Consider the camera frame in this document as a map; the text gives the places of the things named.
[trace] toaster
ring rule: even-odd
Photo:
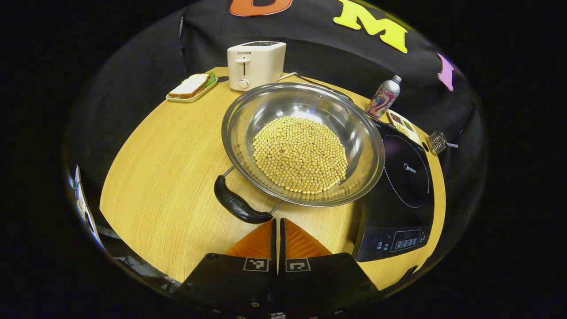
[[[254,41],[228,48],[230,88],[248,91],[277,81],[284,72],[285,47],[283,42]]]

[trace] stainless steel pot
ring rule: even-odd
[[[288,191],[272,182],[256,165],[253,138],[272,120],[302,117],[326,125],[339,137],[348,165],[346,179],[319,194]],[[230,161],[244,177],[264,192],[286,202],[315,207],[350,203],[378,182],[384,169],[384,145],[366,112],[343,96],[326,88],[295,82],[256,87],[234,100],[222,121],[222,142]],[[263,223],[273,212],[258,212],[230,191],[225,176],[217,178],[215,195],[233,215],[248,223]]]

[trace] wire basket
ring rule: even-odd
[[[437,156],[447,148],[447,138],[441,131],[436,130],[426,138],[427,144],[431,152]]]

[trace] black pot handle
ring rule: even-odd
[[[282,200],[274,207],[271,212],[259,212],[235,192],[229,190],[226,186],[225,176],[230,173],[234,167],[226,173],[219,175],[214,183],[214,194],[221,205],[223,205],[231,214],[236,216],[239,220],[245,221],[250,224],[261,224],[272,219],[272,214],[281,205]]]

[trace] soybeans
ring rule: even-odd
[[[264,126],[252,144],[257,166],[278,186],[318,194],[345,179],[345,148],[331,130],[285,116]]]

